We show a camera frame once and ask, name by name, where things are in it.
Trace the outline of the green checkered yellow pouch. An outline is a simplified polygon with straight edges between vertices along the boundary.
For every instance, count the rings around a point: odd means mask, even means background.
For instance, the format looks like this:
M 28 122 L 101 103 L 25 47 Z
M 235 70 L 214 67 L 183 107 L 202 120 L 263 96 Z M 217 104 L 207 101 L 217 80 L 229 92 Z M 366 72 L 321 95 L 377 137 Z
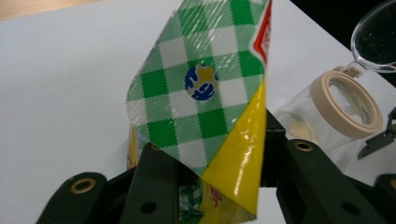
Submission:
M 134 130 L 192 170 L 182 224 L 257 216 L 272 0 L 181 0 L 126 95 Z

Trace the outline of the white table mat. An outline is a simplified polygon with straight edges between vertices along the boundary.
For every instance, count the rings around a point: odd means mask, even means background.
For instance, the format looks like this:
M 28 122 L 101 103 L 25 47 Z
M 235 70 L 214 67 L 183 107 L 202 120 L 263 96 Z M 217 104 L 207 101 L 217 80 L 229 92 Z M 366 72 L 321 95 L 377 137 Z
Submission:
M 34 224 L 69 177 L 126 170 L 125 96 L 180 0 L 106 0 L 0 21 L 0 224 Z M 272 5 L 266 105 L 274 112 L 350 51 L 289 0 Z M 367 184 L 396 171 L 396 144 L 358 161 L 365 140 L 331 151 Z

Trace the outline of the clear jar with beige ring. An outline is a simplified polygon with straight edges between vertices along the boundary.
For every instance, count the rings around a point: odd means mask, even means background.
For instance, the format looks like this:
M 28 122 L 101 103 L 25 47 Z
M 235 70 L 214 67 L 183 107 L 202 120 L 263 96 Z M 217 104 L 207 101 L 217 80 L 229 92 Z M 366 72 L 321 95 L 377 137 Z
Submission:
M 396 72 L 396 0 L 368 12 L 351 37 L 354 60 L 317 77 L 276 112 L 289 139 L 331 150 L 386 130 L 372 95 L 357 81 L 367 71 Z

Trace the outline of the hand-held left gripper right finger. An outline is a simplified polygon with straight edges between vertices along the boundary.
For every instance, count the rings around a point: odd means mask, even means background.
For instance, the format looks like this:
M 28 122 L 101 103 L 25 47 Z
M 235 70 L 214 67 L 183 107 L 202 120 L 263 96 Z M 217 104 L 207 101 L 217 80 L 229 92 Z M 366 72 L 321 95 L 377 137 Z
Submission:
M 287 139 L 271 113 L 261 185 L 276 189 L 287 224 L 387 224 L 371 187 L 344 175 L 317 145 Z

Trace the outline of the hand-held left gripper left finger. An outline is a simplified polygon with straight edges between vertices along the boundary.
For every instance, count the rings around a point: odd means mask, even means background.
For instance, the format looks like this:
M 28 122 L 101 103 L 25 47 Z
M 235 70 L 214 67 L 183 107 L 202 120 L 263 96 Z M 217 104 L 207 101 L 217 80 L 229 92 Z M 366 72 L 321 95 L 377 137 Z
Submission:
M 178 224 L 177 161 L 150 142 L 135 169 L 120 224 Z

